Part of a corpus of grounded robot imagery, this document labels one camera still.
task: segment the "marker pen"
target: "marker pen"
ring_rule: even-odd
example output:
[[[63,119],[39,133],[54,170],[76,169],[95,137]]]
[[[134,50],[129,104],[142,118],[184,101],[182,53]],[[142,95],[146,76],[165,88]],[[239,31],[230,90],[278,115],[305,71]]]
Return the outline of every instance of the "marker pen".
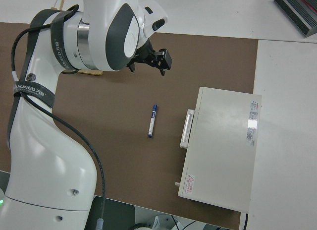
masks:
[[[148,137],[149,138],[153,137],[153,127],[154,127],[154,121],[155,121],[155,115],[157,113],[157,109],[158,109],[158,106],[157,105],[153,105],[152,117],[151,117],[151,122],[150,122],[149,133],[148,133]]]

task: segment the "white table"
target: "white table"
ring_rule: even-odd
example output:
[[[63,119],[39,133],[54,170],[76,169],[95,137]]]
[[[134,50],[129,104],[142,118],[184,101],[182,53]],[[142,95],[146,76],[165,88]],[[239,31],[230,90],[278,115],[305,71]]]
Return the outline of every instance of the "white table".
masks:
[[[254,94],[262,95],[262,109],[250,230],[316,229],[316,82],[316,44],[259,41]]]
[[[273,0],[156,1],[169,16],[169,23],[160,32],[317,43],[317,34],[305,39]],[[35,14],[54,3],[0,0],[0,22],[30,23]],[[83,0],[65,0],[64,9],[74,4],[82,11]]]

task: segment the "wooden stick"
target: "wooden stick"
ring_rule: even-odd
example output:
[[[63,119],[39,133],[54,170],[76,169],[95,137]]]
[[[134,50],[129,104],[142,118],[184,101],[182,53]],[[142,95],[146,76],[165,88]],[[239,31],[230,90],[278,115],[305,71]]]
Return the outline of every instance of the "wooden stick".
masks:
[[[64,1],[65,1],[65,0],[61,0],[61,2],[60,2],[60,6],[59,6],[59,10],[62,10],[62,9],[63,9],[63,6],[64,6]]]

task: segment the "black cable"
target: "black cable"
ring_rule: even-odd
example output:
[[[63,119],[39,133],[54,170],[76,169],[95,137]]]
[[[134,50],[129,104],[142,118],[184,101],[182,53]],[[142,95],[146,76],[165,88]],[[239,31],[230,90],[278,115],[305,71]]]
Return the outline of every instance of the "black cable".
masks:
[[[67,11],[71,11],[69,14],[67,14],[65,16],[65,21],[69,20],[79,9],[79,5],[73,5],[71,8],[69,8]],[[13,45],[12,45],[12,49],[11,49],[11,68],[12,71],[15,71],[15,50],[16,47],[18,45],[18,42],[20,41],[20,39],[23,37],[23,35],[30,33],[30,32],[36,32],[36,31],[40,31],[41,29],[46,29],[49,28],[51,26],[51,24],[45,24],[42,26],[38,26],[38,27],[32,27],[32,28],[28,28],[23,30],[14,40]]]
[[[175,225],[176,225],[176,227],[177,227],[177,230],[179,230],[178,225],[177,225],[177,222],[176,222],[174,216],[173,216],[173,215],[171,215],[171,216],[172,216],[172,219],[174,220],[174,223],[175,223]]]
[[[246,230],[246,229],[247,229],[248,217],[249,217],[249,215],[248,215],[248,214],[246,214],[246,220],[245,220],[245,222],[244,222],[244,227],[243,227],[243,230]]]
[[[67,127],[68,129],[70,129],[71,131],[73,131],[75,134],[77,134],[86,144],[87,146],[90,148],[90,150],[92,151],[92,153],[94,154],[99,169],[100,169],[100,173],[101,173],[101,178],[102,178],[102,185],[103,185],[103,204],[102,204],[102,210],[101,210],[101,218],[103,218],[104,216],[104,211],[105,211],[105,202],[106,202],[106,181],[105,181],[105,174],[104,174],[104,169],[102,166],[102,163],[100,161],[100,158],[97,154],[97,152],[95,151],[95,148],[93,147],[93,145],[89,142],[89,140],[83,135],[81,134],[76,128],[74,128],[73,126],[71,126],[70,124],[68,124],[67,122],[65,122],[64,120],[62,120],[61,118],[51,114],[50,112],[48,112],[47,110],[43,109],[41,106],[39,106],[38,104],[36,104],[35,102],[33,102],[25,93],[22,93],[21,96],[28,102],[30,103],[32,106],[34,106],[35,108],[37,108],[38,110],[40,110],[41,112],[45,113],[46,115],[50,116],[51,118],[55,119],[56,121],[60,122],[61,124],[63,124],[65,127]]]
[[[186,226],[183,228],[183,230],[184,230],[185,228],[187,228],[189,225],[193,224],[194,222],[196,222],[196,221],[192,221],[190,224],[186,225]]]

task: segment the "black strap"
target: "black strap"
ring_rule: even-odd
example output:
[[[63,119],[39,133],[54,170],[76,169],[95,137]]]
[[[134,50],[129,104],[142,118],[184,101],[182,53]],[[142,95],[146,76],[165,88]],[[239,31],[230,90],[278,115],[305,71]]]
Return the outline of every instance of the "black strap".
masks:
[[[21,96],[21,93],[32,95],[45,104],[53,108],[55,94],[43,85],[32,81],[16,81],[14,87],[14,96]]]
[[[66,55],[64,46],[64,21],[71,11],[63,11],[59,13],[51,23],[51,44],[53,53],[59,64],[66,70],[78,70],[73,67]]]
[[[32,20],[30,28],[32,27],[38,27],[44,24],[44,22],[54,13],[59,12],[59,10],[55,10],[55,9],[44,9],[41,12],[39,12]],[[26,57],[24,60],[24,65],[22,68],[22,73],[20,76],[20,80],[25,80],[26,77],[26,73],[30,64],[30,60],[31,57],[33,55],[33,51],[35,49],[36,46],[36,42],[38,39],[40,31],[34,31],[32,33],[29,33],[28,35],[28,45],[27,45],[27,49],[26,49]],[[9,118],[9,124],[8,124],[8,130],[7,130],[7,145],[10,149],[10,134],[11,134],[11,129],[13,126],[13,121],[14,121],[14,117],[16,114],[16,110],[18,108],[18,104],[19,104],[19,100],[20,97],[15,96],[14,97],[14,101],[13,101],[13,105],[12,105],[12,109],[11,109],[11,113],[10,113],[10,118]]]

